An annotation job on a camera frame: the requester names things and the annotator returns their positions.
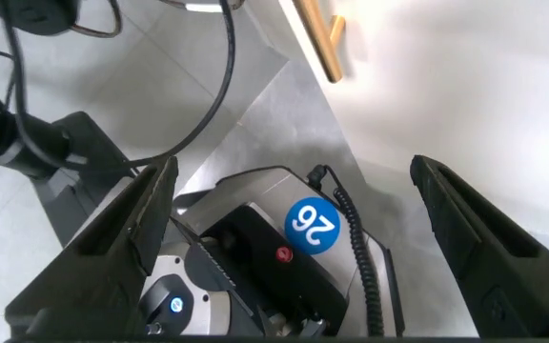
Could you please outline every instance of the wooden handle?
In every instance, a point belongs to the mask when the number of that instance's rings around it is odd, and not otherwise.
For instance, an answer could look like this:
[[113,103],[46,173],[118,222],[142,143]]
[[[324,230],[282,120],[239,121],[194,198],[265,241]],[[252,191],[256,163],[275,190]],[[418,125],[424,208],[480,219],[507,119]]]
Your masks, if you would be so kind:
[[342,68],[336,56],[336,45],[344,29],[344,17],[332,16],[331,28],[325,27],[317,0],[294,0],[304,28],[309,33],[313,47],[321,61],[321,66],[332,83],[342,78]]

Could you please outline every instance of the white wall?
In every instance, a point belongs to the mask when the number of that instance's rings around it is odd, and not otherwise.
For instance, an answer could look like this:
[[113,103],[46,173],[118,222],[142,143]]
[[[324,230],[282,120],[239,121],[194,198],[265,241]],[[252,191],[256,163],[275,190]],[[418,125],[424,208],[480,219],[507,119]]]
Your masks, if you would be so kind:
[[549,1],[322,1],[347,18],[337,84],[279,3],[371,186],[407,192],[426,154],[549,234]]

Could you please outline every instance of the white tile floor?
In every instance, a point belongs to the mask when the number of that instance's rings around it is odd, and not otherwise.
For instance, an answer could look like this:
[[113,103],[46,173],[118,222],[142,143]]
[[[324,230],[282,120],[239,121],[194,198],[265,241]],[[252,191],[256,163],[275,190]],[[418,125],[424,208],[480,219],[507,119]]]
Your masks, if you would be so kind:
[[[47,121],[86,111],[130,158],[178,142],[211,105],[225,66],[221,14],[196,14],[159,1],[121,0],[122,33],[96,39],[19,33],[30,113]],[[237,55],[233,84],[211,125],[178,155],[180,190],[286,59],[268,48],[247,13],[233,13]],[[112,27],[107,1],[83,1],[79,22]],[[0,50],[8,50],[0,23]],[[0,97],[10,77],[0,58]],[[31,184],[0,167],[0,341],[4,307],[61,250]]]

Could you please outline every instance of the blue button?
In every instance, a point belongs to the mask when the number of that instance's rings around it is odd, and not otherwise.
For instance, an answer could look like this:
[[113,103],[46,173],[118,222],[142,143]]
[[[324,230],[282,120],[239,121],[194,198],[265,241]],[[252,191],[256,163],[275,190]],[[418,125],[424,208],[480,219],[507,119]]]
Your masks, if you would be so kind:
[[171,299],[171,311],[174,313],[180,313],[183,310],[183,300],[180,297],[176,296]]

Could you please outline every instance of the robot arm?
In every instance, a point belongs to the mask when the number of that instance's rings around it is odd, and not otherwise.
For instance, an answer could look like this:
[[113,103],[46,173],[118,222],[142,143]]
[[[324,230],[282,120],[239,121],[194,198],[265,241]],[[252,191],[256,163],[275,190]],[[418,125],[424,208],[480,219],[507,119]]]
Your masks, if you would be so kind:
[[443,164],[410,174],[480,336],[549,336],[549,251]]

